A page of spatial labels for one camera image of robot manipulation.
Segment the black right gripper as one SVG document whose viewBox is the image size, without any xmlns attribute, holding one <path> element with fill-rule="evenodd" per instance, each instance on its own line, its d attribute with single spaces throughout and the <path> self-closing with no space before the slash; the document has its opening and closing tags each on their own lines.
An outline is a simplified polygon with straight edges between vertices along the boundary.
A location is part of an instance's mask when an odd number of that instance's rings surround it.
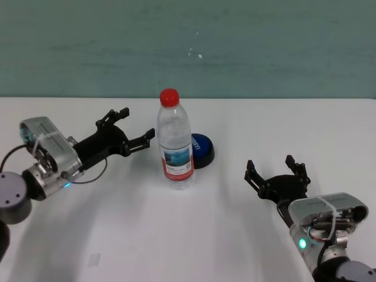
<svg viewBox="0 0 376 282">
<path fill-rule="evenodd" d="M 252 160 L 247 161 L 245 181 L 257 192 L 259 198 L 270 200 L 286 225 L 292 225 L 289 205 L 298 199 L 307 198 L 307 186 L 311 183 L 304 163 L 297 163 L 292 155 L 287 155 L 285 163 L 294 175 L 279 175 L 264 180 L 256 171 Z"/>
</svg>

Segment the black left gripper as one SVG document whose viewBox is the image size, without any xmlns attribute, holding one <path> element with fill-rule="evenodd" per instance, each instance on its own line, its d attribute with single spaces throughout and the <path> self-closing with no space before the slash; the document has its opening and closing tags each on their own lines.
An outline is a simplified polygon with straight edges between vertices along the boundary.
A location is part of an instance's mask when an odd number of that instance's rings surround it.
<svg viewBox="0 0 376 282">
<path fill-rule="evenodd" d="M 119 112 L 111 109 L 96 122 L 96 133 L 73 146 L 82 164 L 79 168 L 80 172 L 90 169 L 108 156 L 127 157 L 150 147 L 150 141 L 155 137 L 154 128 L 141 137 L 128 140 L 125 133 L 114 125 L 128 116 L 129 108 L 123 108 Z"/>
</svg>

